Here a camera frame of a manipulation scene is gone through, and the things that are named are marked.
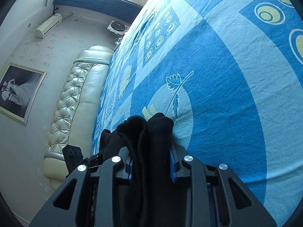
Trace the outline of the black pants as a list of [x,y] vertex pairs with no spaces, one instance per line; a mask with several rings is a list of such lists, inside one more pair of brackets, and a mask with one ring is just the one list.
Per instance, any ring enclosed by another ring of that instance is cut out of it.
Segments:
[[169,140],[173,121],[163,113],[149,120],[131,116],[100,138],[103,160],[127,147],[133,159],[130,186],[119,187],[122,226],[169,226],[173,222]]

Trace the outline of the cream tufted headboard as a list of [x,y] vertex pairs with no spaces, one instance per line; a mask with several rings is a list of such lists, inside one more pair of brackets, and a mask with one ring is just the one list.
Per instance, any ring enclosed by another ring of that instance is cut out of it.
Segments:
[[74,60],[56,103],[46,142],[43,174],[53,191],[68,175],[62,149],[80,147],[84,157],[91,156],[94,124],[113,50],[91,46]]

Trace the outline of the framed black white photograph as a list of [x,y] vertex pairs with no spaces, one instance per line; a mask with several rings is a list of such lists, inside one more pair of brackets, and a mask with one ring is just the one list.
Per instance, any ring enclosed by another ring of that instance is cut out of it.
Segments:
[[1,70],[1,113],[26,125],[46,71],[8,63]]

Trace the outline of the blue patterned bed sheet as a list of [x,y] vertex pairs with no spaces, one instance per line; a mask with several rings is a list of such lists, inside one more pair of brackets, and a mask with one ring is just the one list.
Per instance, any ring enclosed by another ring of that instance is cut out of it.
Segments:
[[302,20],[289,0],[148,0],[114,53],[95,122],[161,112],[226,163],[278,226],[302,199]]

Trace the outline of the small white fan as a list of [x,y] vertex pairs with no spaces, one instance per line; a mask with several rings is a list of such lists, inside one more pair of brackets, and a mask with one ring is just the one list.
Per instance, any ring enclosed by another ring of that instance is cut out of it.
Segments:
[[119,21],[112,21],[108,25],[107,29],[113,32],[124,32],[129,29],[129,26],[126,26],[124,23]]

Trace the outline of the dark blue curtain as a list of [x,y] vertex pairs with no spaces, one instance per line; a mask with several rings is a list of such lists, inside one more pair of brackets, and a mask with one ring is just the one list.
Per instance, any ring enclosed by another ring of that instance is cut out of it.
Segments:
[[76,7],[99,12],[129,24],[133,23],[142,6],[127,0],[53,0],[53,5]]

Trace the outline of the white wall air conditioner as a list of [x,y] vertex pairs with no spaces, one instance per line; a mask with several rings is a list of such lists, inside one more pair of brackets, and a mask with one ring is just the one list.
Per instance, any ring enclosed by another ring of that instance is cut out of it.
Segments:
[[35,30],[35,37],[38,39],[44,39],[45,36],[61,22],[62,15],[59,13],[54,14]]

